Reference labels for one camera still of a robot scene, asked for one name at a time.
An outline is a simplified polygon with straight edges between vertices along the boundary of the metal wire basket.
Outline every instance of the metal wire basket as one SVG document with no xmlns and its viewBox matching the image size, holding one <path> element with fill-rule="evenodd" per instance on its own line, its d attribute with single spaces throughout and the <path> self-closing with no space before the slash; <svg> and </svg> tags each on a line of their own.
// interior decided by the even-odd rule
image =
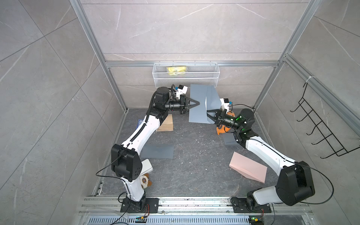
<svg viewBox="0 0 360 225">
<path fill-rule="evenodd" d="M 186 66 L 185 72 L 171 73 L 168 67 Z M 155 63 L 153 67 L 153 78 L 156 88 L 190 84 L 211 85 L 216 87 L 220 71 L 217 63 Z"/>
</svg>

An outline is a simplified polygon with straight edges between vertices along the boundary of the robotic arm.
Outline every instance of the robotic arm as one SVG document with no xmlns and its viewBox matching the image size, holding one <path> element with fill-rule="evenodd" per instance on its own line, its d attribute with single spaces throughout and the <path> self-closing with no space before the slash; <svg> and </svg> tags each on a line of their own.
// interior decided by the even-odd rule
<svg viewBox="0 0 360 225">
<path fill-rule="evenodd" d="M 140 153 L 152 133 L 160 127 L 168 115 L 168 111 L 179 110 L 185 114 L 190 108 L 200 103 L 185 96 L 187 87 L 180 85 L 176 94 L 173 87 L 158 88 L 151 98 L 151 103 L 144 121 L 135 132 L 121 145 L 115 144 L 111 150 L 112 171 L 125 183 L 127 197 L 124 201 L 136 211 L 145 207 L 146 194 L 141 186 L 141 175 L 152 171 L 150 161 L 141 162 Z M 220 109 L 209 110 L 214 116 L 207 114 L 215 124 L 233 128 L 234 138 L 242 147 L 259 156 L 279 176 L 277 185 L 261 188 L 248 193 L 246 203 L 250 210 L 268 203 L 285 203 L 289 206 L 315 194 L 312 175 L 308 164 L 296 162 L 265 143 L 251 126 L 255 122 L 254 112 L 243 109 L 233 117 L 227 114 L 229 101 L 222 101 Z"/>
<path fill-rule="evenodd" d="M 160 87 L 152 98 L 144 121 L 135 132 L 121 145 L 115 144 L 111 149 L 112 171 L 125 182 L 127 201 L 132 208 L 141 211 L 145 207 L 146 195 L 141 186 L 141 175 L 151 172 L 150 161 L 141 162 L 140 153 L 152 133 L 160 127 L 168 115 L 168 111 L 179 110 L 185 114 L 200 103 L 186 97 L 187 87 L 180 85 L 176 93 L 173 88 Z"/>
<path fill-rule="evenodd" d="M 215 116 L 210 114 L 207 116 L 218 127 L 223 125 L 233 128 L 236 142 L 259 156 L 279 176 L 277 185 L 248 193 L 248 209 L 254 210 L 259 205 L 268 203 L 285 203 L 292 206 L 315 194 L 309 165 L 304 161 L 296 162 L 280 153 L 251 130 L 255 122 L 254 112 L 243 109 L 236 117 L 228 115 L 226 109 L 208 110 L 208 112 L 215 113 Z"/>
</svg>

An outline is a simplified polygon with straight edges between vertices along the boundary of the black wire rack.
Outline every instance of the black wire rack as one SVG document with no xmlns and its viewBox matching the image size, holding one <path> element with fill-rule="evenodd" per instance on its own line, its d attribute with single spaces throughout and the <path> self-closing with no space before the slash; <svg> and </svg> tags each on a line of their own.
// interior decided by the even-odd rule
<svg viewBox="0 0 360 225">
<path fill-rule="evenodd" d="M 311 143 L 311 144 L 312 144 L 312 145 L 316 145 L 316 144 L 318 144 L 318 143 L 320 143 L 320 142 L 322 142 L 322 141 L 325 140 L 325 141 L 329 144 L 330 148 L 333 150 L 334 153 L 332 153 L 332 154 L 330 154 L 330 155 L 328 155 L 328 156 L 326 156 L 326 157 L 320 157 L 320 158 L 326 159 L 326 158 L 328 158 L 328 157 L 330 157 L 330 156 L 332 156 L 332 155 L 334 155 L 334 154 L 336 154 L 337 156 L 342 156 L 342 155 L 348 154 L 349 152 L 352 152 L 352 151 L 354 151 L 354 150 L 356 150 L 356 149 L 359 149 L 360 146 L 357 147 L 357 148 L 354 148 L 354 149 L 352 149 L 352 150 L 347 150 L 347 149 L 342 145 L 342 143 L 337 139 L 337 137 L 336 137 L 336 136 L 334 135 L 334 133 L 330 130 L 330 128 L 324 123 L 324 121 L 321 119 L 321 117 L 317 114 L 317 112 L 311 107 L 311 105 L 310 105 L 310 104 L 306 101 L 306 99 L 304 98 L 305 91 L 306 91 L 306 88 L 307 88 L 307 83 L 305 83 L 303 87 L 305 87 L 305 89 L 304 89 L 304 93 L 302 94 L 301 99 L 300 99 L 299 102 L 298 102 L 298 103 L 299 103 L 299 106 L 298 106 L 294 111 L 291 111 L 291 110 L 290 110 L 290 112 L 295 112 L 298 108 L 301 107 L 301 108 L 305 111 L 306 116 L 305 116 L 303 119 L 297 120 L 297 121 L 298 121 L 298 122 L 301 122 L 301 121 L 303 121 L 306 117 L 309 117 L 310 120 L 311 120 L 311 121 L 313 122 L 313 124 L 315 125 L 314 128 L 312 129 L 312 132 L 311 132 L 310 134 L 308 134 L 308 133 L 306 133 L 306 134 L 307 134 L 307 135 L 312 135 L 313 132 L 314 132 L 314 130 L 315 130 L 315 128 L 317 128 L 318 131 L 319 131 L 319 132 L 321 133 L 321 135 L 323 136 L 323 139 L 321 139 L 321 140 L 318 141 L 317 143 Z M 306 103 L 306 104 L 309 106 L 309 108 L 311 109 L 309 112 L 307 112 L 307 111 L 304 109 L 303 103 Z M 320 119 L 320 122 L 315 123 L 315 121 L 314 121 L 315 119 L 310 116 L 310 113 L 311 113 L 311 112 L 314 112 L 314 113 L 316 114 L 316 116 Z M 330 132 L 329 135 L 325 136 L 325 135 L 323 134 L 323 132 L 319 129 L 318 126 L 321 125 L 321 124 L 323 124 L 324 126 L 326 126 L 326 128 L 327 128 L 328 131 Z M 335 140 L 339 143 L 339 145 L 341 146 L 341 149 L 340 149 L 340 150 L 335 150 L 334 147 L 330 144 L 330 142 L 329 142 L 329 140 L 328 140 L 328 138 L 330 138 L 330 137 L 334 137 Z"/>
</svg>

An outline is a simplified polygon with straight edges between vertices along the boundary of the black cable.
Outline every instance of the black cable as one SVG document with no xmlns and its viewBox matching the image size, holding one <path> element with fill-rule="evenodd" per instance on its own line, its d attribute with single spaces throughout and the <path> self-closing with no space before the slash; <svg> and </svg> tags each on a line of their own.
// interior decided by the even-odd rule
<svg viewBox="0 0 360 225">
<path fill-rule="evenodd" d="M 175 99 L 174 88 L 175 88 L 175 85 L 172 84 L 171 85 L 171 96 L 172 96 L 173 99 Z"/>
<path fill-rule="evenodd" d="M 97 173 L 95 173 L 95 175 L 96 175 L 96 176 L 99 176 L 99 177 L 113 177 L 113 178 L 117 178 L 117 179 L 122 180 L 122 181 L 124 182 L 124 184 L 126 185 L 126 189 L 129 191 L 129 196 L 130 196 L 129 199 L 131 199 L 131 193 L 130 193 L 129 187 L 127 186 L 127 183 L 126 183 L 125 180 L 123 180 L 122 178 L 117 177 L 117 176 L 103 176 L 103 175 L 98 175 L 99 172 L 101 172 L 102 170 L 106 169 L 106 168 L 109 167 L 111 164 L 113 164 L 116 160 L 118 160 L 118 159 L 120 158 L 120 156 L 117 157 L 112 163 L 110 163 L 110 164 L 107 165 L 106 167 L 102 168 L 102 169 L 99 170 Z M 124 194 L 124 193 L 126 193 L 126 192 L 121 193 L 121 194 L 119 195 L 119 197 L 117 198 L 118 202 L 121 203 L 121 204 L 122 204 L 122 202 L 120 202 L 119 198 L 120 198 L 120 196 L 121 196 L 122 194 Z M 119 219 L 121 219 L 121 218 L 125 215 L 125 213 L 126 213 L 126 212 L 128 211 L 128 209 L 129 209 L 129 207 L 130 207 L 130 204 L 129 204 L 129 206 L 127 207 L 127 209 L 126 209 L 126 211 L 124 212 L 124 214 L 122 214 L 117 220 L 115 220 L 115 222 L 113 222 L 113 223 L 110 224 L 110 225 L 119 224 L 119 223 L 117 223 L 117 221 L 118 221 Z"/>
<path fill-rule="evenodd" d="M 227 132 L 226 130 L 225 130 L 225 125 L 223 125 L 224 126 L 224 131 L 226 132 L 226 133 L 235 133 L 235 130 L 233 131 L 233 132 Z"/>
<path fill-rule="evenodd" d="M 286 161 L 288 161 L 288 162 L 291 162 L 291 161 L 285 159 L 282 155 L 280 155 L 280 154 L 277 153 L 276 151 L 274 151 L 272 148 L 270 148 L 269 146 L 267 146 L 265 143 L 263 143 L 263 142 L 261 142 L 261 141 L 259 141 L 259 140 L 256 140 L 256 139 L 252 139 L 252 138 L 250 138 L 250 140 L 254 140 L 254 141 L 257 141 L 257 142 L 265 145 L 265 146 L 268 147 L 270 150 L 272 150 L 273 152 L 275 152 L 276 154 L 278 154 L 278 155 L 279 155 L 281 158 L 283 158 L 284 160 L 286 160 Z M 320 205 L 320 204 L 324 204 L 325 202 L 327 202 L 327 201 L 329 201 L 329 200 L 331 199 L 331 197 L 334 195 L 335 189 L 334 189 L 333 183 L 331 182 L 331 180 L 330 180 L 325 174 L 323 174 L 323 173 L 320 172 L 319 170 L 317 170 L 317 169 L 315 169 L 315 168 L 312 168 L 312 167 L 310 167 L 310 166 L 305 166 L 305 165 L 299 164 L 299 163 L 297 163 L 297 162 L 291 162 L 291 163 L 296 164 L 296 165 L 300 165 L 300 166 L 304 166 L 304 167 L 307 167 L 307 168 L 310 168 L 310 169 L 313 169 L 313 170 L 317 171 L 318 173 L 320 173 L 321 175 L 323 175 L 323 176 L 330 182 L 331 188 L 333 189 L 332 192 L 331 192 L 330 197 L 329 197 L 328 199 L 326 199 L 325 201 L 323 201 L 323 202 L 319 202 L 319 203 L 301 202 L 301 203 L 311 204 L 311 205 Z"/>
<path fill-rule="evenodd" d="M 119 198 L 120 198 L 120 196 L 123 194 L 123 193 L 121 193 L 120 195 L 119 195 L 119 197 L 117 197 L 117 201 L 118 202 L 120 202 L 120 200 L 119 200 Z M 115 220 L 112 224 L 110 224 L 110 225 L 114 225 L 114 224 L 127 224 L 127 225 L 129 225 L 128 223 L 125 223 L 125 222 L 118 222 L 124 215 L 125 215 L 125 213 L 127 212 L 127 210 L 129 209 L 129 207 L 130 207 L 130 203 L 129 203 L 129 205 L 127 206 L 127 209 L 125 210 L 125 212 L 117 219 L 117 220 Z"/>
<path fill-rule="evenodd" d="M 233 111 L 233 106 L 236 106 L 236 105 L 231 104 L 231 110 L 230 110 L 230 111 Z M 250 109 L 253 109 L 254 112 L 256 111 L 256 109 L 253 108 L 253 107 L 250 107 L 250 106 L 248 106 L 248 105 L 244 105 L 244 106 L 247 106 L 247 107 L 249 107 Z"/>
<path fill-rule="evenodd" d="M 273 211 L 274 211 L 274 220 L 273 220 L 273 222 L 270 224 L 270 225 L 273 225 L 274 224 L 274 222 L 275 222 L 275 209 L 274 209 L 274 205 L 271 203 L 271 205 L 273 206 Z"/>
<path fill-rule="evenodd" d="M 117 201 L 118 201 L 119 203 L 121 203 L 121 204 L 122 204 L 122 202 L 120 202 L 120 196 L 121 196 L 122 194 L 127 194 L 127 192 L 123 192 L 123 193 L 121 193 L 121 194 L 119 195 L 119 197 L 117 197 Z"/>
<path fill-rule="evenodd" d="M 156 91 L 153 93 L 153 96 L 151 97 L 150 105 L 149 105 L 148 111 L 146 112 L 145 123 L 141 126 L 141 128 L 139 129 L 139 131 L 130 139 L 130 142 L 133 142 L 133 141 L 139 136 L 139 134 L 143 131 L 143 129 L 145 128 L 146 123 L 147 123 L 148 120 L 149 120 L 151 107 L 152 107 L 153 104 L 154 104 L 155 94 L 156 94 Z"/>
</svg>

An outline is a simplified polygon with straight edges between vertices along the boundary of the grey marble wall tile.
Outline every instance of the grey marble wall tile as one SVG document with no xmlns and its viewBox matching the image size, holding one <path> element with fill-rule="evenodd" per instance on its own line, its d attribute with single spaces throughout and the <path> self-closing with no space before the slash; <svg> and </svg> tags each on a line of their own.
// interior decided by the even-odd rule
<svg viewBox="0 0 360 225">
<path fill-rule="evenodd" d="M 310 166 L 314 166 L 313 158 L 309 156 L 289 122 L 269 94 L 265 96 L 257 112 L 268 131 L 275 149 L 295 160 L 303 160 Z M 326 175 L 329 174 L 323 168 L 317 167 L 317 169 L 326 173 Z M 322 202 L 330 196 L 331 191 L 319 173 L 312 171 L 311 174 L 314 181 L 315 195 L 306 199 L 306 201 L 313 203 Z M 336 200 L 333 197 L 325 204 L 310 205 L 319 224 L 350 224 Z"/>
<path fill-rule="evenodd" d="M 323 0 L 315 16 L 333 25 L 360 35 L 360 1 Z"/>
<path fill-rule="evenodd" d="M 281 53 L 104 53 L 106 60 L 278 60 Z"/>
<path fill-rule="evenodd" d="M 124 111 L 122 110 L 119 101 L 117 100 L 116 96 L 113 95 L 108 108 L 106 109 L 103 120 L 105 121 L 106 125 L 108 125 L 109 129 L 113 134 L 116 133 L 116 129 L 119 126 L 120 120 Z"/>
<path fill-rule="evenodd" d="M 283 51 L 307 3 L 83 6 L 104 53 L 262 53 Z"/>
<path fill-rule="evenodd" d="M 19 1 L 0 2 L 0 60 L 43 35 Z"/>
<path fill-rule="evenodd" d="M 309 0 L 252 0 L 251 3 L 307 3 Z M 83 4 L 211 4 L 249 3 L 249 0 L 81 0 Z"/>
<path fill-rule="evenodd" d="M 46 36 L 79 86 L 94 71 L 99 61 L 78 19 Z"/>
<path fill-rule="evenodd" d="M 354 209 L 360 205 L 360 201 L 358 199 L 353 199 L 353 196 L 359 191 L 359 182 L 356 177 L 360 173 L 360 169 L 356 165 L 358 157 L 360 156 L 360 150 L 355 150 L 340 157 L 331 156 L 327 159 L 320 158 L 333 153 L 330 146 L 326 141 L 317 145 L 312 145 L 311 143 L 316 143 L 322 139 L 320 132 L 315 129 L 312 135 L 306 135 L 306 133 L 310 133 L 314 128 L 311 120 L 306 118 L 302 122 L 296 121 L 296 119 L 301 120 L 306 115 L 301 108 L 294 113 L 290 112 L 290 110 L 294 110 L 298 106 L 297 102 L 301 98 L 304 90 L 304 88 L 302 88 L 303 84 L 303 79 L 290 67 L 285 66 L 273 83 L 269 93 L 286 117 L 287 121 L 289 121 L 289 124 L 309 153 L 309 156 L 317 169 L 323 172 L 326 171 L 325 174 L 331 179 L 335 186 L 336 191 L 334 196 L 337 199 L 337 202 L 349 218 L 350 222 L 355 224 L 358 213 Z M 345 148 L 354 149 L 359 147 L 360 137 L 357 136 L 355 132 L 310 87 L 307 87 L 304 98 L 314 108 Z M 310 114 L 310 116 L 314 120 L 318 119 L 313 113 Z M 329 133 L 325 126 L 321 126 L 320 129 L 324 134 Z M 328 140 L 330 143 L 334 144 L 336 150 L 341 149 L 340 145 L 336 144 L 332 137 L 328 138 Z"/>
<path fill-rule="evenodd" d="M 360 114 L 360 37 L 313 17 L 292 55 Z"/>
<path fill-rule="evenodd" d="M 103 167 L 113 138 L 114 135 L 101 120 L 71 175 L 49 224 L 73 224 L 77 203 L 81 198 L 92 194 L 98 179 L 95 173 Z"/>
<path fill-rule="evenodd" d="M 152 67 L 111 67 L 118 85 L 155 85 Z"/>
<path fill-rule="evenodd" d="M 45 38 L 0 62 L 0 186 L 78 90 Z"/>
<path fill-rule="evenodd" d="M 150 85 L 119 85 L 119 90 L 128 108 L 148 108 L 156 87 Z"/>
<path fill-rule="evenodd" d="M 81 89 L 94 105 L 98 113 L 103 116 L 114 95 L 114 91 L 100 65 L 90 75 Z"/>
<path fill-rule="evenodd" d="M 216 86 L 216 91 L 220 98 L 228 98 L 233 104 L 252 106 L 263 86 L 264 85 L 218 85 Z"/>
<path fill-rule="evenodd" d="M 1 188 L 1 224 L 48 223 L 100 120 L 79 90 Z"/>
<path fill-rule="evenodd" d="M 20 0 L 44 35 L 76 18 L 68 0 Z"/>
<path fill-rule="evenodd" d="M 273 67 L 220 67 L 218 85 L 265 84 Z"/>
</svg>

